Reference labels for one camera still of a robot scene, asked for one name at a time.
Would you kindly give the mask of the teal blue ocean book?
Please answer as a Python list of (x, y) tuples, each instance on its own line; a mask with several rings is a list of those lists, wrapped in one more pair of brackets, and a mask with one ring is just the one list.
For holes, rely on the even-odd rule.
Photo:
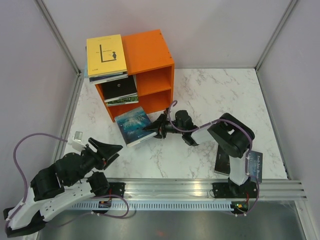
[(114, 119), (128, 148), (156, 135), (154, 131), (144, 130), (152, 122), (141, 106), (116, 116)]

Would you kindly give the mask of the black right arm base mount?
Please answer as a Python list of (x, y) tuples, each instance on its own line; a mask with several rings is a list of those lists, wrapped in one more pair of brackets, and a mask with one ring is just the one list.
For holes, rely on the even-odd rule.
[(215, 182), (212, 190), (216, 199), (254, 199), (258, 194), (256, 183), (251, 181), (241, 186), (229, 182)]

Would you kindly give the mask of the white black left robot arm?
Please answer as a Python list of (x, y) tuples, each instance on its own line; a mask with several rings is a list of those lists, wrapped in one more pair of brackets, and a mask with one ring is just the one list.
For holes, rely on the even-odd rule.
[(25, 186), (22, 200), (3, 211), (5, 233), (9, 238), (42, 230), (56, 215), (83, 200), (110, 192), (104, 174), (118, 157), (122, 145), (102, 143), (94, 138), (47, 168), (40, 170)]

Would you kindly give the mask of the black book with gold lines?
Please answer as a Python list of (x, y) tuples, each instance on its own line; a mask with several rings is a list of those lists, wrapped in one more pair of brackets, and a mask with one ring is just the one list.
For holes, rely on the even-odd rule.
[(136, 77), (133, 75), (127, 78), (108, 81), (101, 84), (105, 102), (119, 100), (138, 94)]

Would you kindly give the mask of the dark night scene book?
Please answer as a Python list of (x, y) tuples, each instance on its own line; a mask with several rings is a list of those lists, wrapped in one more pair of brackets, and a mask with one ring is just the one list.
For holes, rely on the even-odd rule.
[[(252, 150), (248, 157), (248, 173), (254, 176), (253, 182), (260, 184), (263, 173), (263, 153)], [(226, 176), (230, 174), (230, 158), (220, 146), (217, 148), (214, 172)]]

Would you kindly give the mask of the green Alice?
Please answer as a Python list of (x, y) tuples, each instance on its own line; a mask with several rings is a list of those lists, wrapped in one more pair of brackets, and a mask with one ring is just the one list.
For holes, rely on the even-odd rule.
[(138, 96), (131, 96), (131, 97), (125, 97), (113, 101), (106, 102), (106, 106), (113, 107), (113, 106), (120, 106), (120, 105), (127, 105), (127, 104), (135, 104), (138, 103), (139, 99)]

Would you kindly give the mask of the grey Great Gatsby book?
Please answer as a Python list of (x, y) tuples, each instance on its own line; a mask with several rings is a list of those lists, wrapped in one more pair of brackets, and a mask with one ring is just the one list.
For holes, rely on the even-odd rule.
[(132, 95), (128, 97), (122, 97), (120, 99), (116, 100), (105, 100), (107, 104), (119, 104), (119, 103), (127, 103), (127, 102), (137, 102), (138, 101), (138, 95)]

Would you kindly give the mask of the dark blue Robinson Crusoe book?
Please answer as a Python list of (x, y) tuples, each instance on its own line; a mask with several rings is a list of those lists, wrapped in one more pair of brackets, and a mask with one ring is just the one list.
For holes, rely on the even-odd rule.
[(89, 78), (89, 83), (92, 85), (102, 84), (106, 82), (111, 82), (115, 80), (125, 79), (128, 77), (127, 72), (123, 72), (122, 74), (109, 74), (102, 76), (95, 76)]

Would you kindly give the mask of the light blue paperback book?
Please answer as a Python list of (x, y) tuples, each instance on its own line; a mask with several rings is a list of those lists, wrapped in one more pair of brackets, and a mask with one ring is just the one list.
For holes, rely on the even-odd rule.
[(85, 63), (85, 66), (84, 66), (84, 77), (85, 78), (89, 77), (89, 75), (88, 75), (88, 63), (87, 62)]

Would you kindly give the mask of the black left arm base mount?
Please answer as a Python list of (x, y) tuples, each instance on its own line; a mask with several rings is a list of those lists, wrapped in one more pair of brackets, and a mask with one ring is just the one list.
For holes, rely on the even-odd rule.
[(124, 196), (126, 184), (124, 182), (110, 182), (109, 189), (105, 194), (95, 196), (95, 198), (112, 199), (113, 195)]

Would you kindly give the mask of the yellow Little Prince book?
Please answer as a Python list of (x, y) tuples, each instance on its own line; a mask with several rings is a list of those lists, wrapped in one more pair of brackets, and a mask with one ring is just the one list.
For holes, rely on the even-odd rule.
[(113, 75), (127, 71), (122, 37), (119, 34), (86, 40), (89, 77)]

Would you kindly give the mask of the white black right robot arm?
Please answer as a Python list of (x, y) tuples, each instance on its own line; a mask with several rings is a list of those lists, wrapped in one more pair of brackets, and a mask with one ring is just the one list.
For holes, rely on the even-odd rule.
[(156, 133), (157, 139), (165, 139), (168, 133), (181, 134), (184, 142), (194, 147), (208, 141), (216, 141), (218, 147), (229, 157), (229, 193), (234, 197), (240, 197), (246, 192), (245, 182), (249, 179), (247, 158), (255, 134), (230, 113), (224, 113), (217, 120), (198, 127), (186, 110), (177, 111), (175, 120), (171, 121), (169, 109), (166, 109), (143, 130)]

